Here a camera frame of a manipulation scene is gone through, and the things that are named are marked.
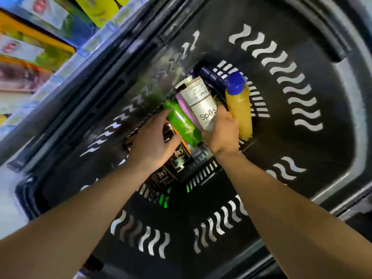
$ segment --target purple bottle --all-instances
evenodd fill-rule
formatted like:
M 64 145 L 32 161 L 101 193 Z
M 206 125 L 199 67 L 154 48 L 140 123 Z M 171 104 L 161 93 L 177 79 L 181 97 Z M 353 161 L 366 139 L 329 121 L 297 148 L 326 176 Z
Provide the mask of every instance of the purple bottle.
M 180 108 L 182 109 L 182 111 L 185 113 L 185 115 L 187 115 L 187 117 L 191 120 L 191 122 L 193 124 L 195 124 L 195 126 L 200 130 L 202 131 L 202 126 L 199 124 L 199 122 L 196 120 L 196 117 L 195 115 L 193 114 L 192 110 L 190 109 L 189 105 L 186 103 L 186 100 L 184 99 L 184 97 L 182 96 L 181 93 L 177 93 L 176 94 L 176 99 L 177 99 L 177 102 L 178 102 L 178 105 L 180 106 Z

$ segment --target left hand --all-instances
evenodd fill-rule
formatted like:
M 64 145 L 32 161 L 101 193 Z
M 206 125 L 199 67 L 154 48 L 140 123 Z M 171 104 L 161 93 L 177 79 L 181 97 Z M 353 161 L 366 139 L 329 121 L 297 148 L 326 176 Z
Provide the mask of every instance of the left hand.
M 138 130 L 126 162 L 128 166 L 138 168 L 149 176 L 172 156 L 182 138 L 176 134 L 164 143 L 163 126 L 169 112 L 162 111 Z

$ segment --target white label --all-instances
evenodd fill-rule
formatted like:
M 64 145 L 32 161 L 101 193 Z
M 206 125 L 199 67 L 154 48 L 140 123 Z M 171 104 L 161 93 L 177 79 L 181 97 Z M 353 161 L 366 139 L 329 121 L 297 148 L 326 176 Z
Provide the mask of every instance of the white label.
M 200 100 L 210 96 L 210 93 L 202 79 L 199 79 L 197 82 L 181 91 L 181 94 L 189 106 L 192 106 Z
M 204 130 L 209 132 L 214 130 L 217 117 L 217 106 L 211 95 L 192 106 L 191 110 Z
M 54 0 L 24 0 L 21 7 L 57 29 L 61 29 L 68 11 Z
M 38 46 L 0 35 L 0 54 L 2 55 L 33 62 L 43 52 L 44 49 Z

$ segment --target red logo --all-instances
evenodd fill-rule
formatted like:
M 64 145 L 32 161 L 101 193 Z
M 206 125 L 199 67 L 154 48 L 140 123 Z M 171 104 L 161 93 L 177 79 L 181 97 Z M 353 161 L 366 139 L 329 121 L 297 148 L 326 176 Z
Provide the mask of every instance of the red logo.
M 18 47 L 19 47 L 18 42 L 10 40 L 5 46 L 2 47 L 2 52 L 4 54 L 12 54 L 14 51 L 17 50 Z
M 47 0 L 35 0 L 34 4 L 32 5 L 32 8 L 36 13 L 43 14 L 46 10 L 47 5 L 48 5 Z

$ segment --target right hand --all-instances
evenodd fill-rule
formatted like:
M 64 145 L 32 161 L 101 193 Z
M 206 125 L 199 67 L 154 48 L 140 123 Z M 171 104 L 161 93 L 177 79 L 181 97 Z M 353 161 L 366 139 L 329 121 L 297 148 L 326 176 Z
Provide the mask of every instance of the right hand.
M 239 153 L 239 124 L 224 106 L 217 108 L 216 127 L 213 132 L 202 131 L 211 152 L 218 158 L 221 154 Z

